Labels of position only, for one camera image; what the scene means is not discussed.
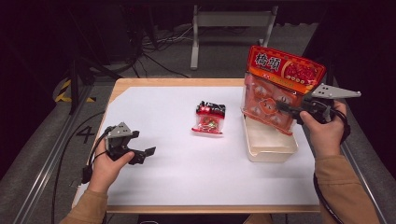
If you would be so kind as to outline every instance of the metal frame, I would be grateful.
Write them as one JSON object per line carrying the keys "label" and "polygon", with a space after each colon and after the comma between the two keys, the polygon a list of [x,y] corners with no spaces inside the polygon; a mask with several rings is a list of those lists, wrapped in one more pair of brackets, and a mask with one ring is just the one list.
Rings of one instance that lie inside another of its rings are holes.
{"label": "metal frame", "polygon": [[355,161],[355,158],[353,158],[353,155],[351,153],[351,150],[349,149],[349,145],[347,144],[347,142],[344,142],[341,145],[341,151],[343,152],[346,159],[349,161],[350,165],[355,170],[359,180],[361,181],[361,185],[366,190],[366,193],[369,195],[369,198],[372,200],[373,206],[375,207],[376,213],[377,213],[381,223],[388,224],[388,222],[385,220],[384,214],[382,213],[381,209],[379,208],[379,204],[375,200],[374,194],[370,190],[370,187],[366,181],[366,178],[361,173],[361,169],[359,168],[358,163]]}
{"label": "metal frame", "polygon": [[199,38],[198,27],[214,26],[263,26],[266,28],[264,39],[261,39],[261,46],[267,47],[277,13],[277,6],[271,11],[199,11],[198,6],[194,6],[193,11],[193,33],[191,53],[191,70],[198,69]]}
{"label": "metal frame", "polygon": [[[91,90],[92,86],[84,87],[82,90],[82,94],[80,95],[79,101],[84,102],[84,99],[87,99]],[[38,174],[35,183],[33,184],[28,196],[26,197],[19,213],[15,217],[13,222],[14,224],[22,224],[28,222],[30,215],[32,215],[35,206],[37,205],[38,200],[40,199],[40,196],[44,191],[44,188],[47,186],[47,183],[50,180],[50,176],[52,175],[56,164],[61,158],[62,150],[66,144],[67,138],[72,132],[72,127],[75,124],[78,114],[83,106],[84,104],[79,104],[75,110],[75,113],[67,118],[64,127],[62,128],[61,133],[59,134],[59,137],[55,142],[55,145],[53,146],[49,156],[47,157],[46,162],[41,168],[41,171]]]}

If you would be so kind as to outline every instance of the red packaging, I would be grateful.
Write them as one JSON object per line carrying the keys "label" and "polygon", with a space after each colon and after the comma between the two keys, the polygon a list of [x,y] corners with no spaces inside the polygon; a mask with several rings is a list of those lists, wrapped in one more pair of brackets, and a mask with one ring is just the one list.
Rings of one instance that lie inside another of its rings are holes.
{"label": "red packaging", "polygon": [[198,133],[222,134],[225,108],[225,105],[202,101],[195,109],[196,124],[191,129]]}
{"label": "red packaging", "polygon": [[325,74],[325,67],[276,49],[250,48],[245,75],[243,113],[251,119],[292,135],[293,118],[276,108],[276,101],[298,106]]}

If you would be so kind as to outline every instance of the hand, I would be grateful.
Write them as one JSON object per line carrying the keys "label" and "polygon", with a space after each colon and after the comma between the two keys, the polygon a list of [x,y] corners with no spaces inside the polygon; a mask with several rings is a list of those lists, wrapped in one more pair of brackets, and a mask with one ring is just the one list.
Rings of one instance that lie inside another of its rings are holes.
{"label": "hand", "polygon": [[[334,101],[334,109],[347,114],[346,105],[338,101]],[[340,142],[344,133],[344,122],[340,118],[335,116],[333,121],[321,124],[306,111],[301,112],[300,117],[310,131],[311,143],[317,158],[341,154]]]}
{"label": "hand", "polygon": [[[106,151],[105,140],[99,143],[95,155]],[[116,161],[111,160],[107,153],[100,155],[93,162],[93,173],[88,190],[107,193],[111,184],[117,179],[120,169],[134,157],[133,152],[128,152]]]}

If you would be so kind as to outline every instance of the small red package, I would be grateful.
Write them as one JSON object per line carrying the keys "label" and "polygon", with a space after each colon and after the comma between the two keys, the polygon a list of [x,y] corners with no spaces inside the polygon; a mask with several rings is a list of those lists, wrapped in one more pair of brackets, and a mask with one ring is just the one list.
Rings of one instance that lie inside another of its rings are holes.
{"label": "small red package", "polygon": [[191,129],[199,133],[221,134],[225,118],[225,105],[202,101],[196,107],[196,124]]}

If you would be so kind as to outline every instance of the plastic box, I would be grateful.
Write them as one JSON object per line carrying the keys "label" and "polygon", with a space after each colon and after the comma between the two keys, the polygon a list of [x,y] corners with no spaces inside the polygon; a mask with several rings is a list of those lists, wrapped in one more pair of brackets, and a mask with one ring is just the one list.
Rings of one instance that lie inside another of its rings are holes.
{"label": "plastic box", "polygon": [[285,135],[276,128],[249,117],[243,120],[247,156],[251,161],[284,162],[297,151],[294,135]]}

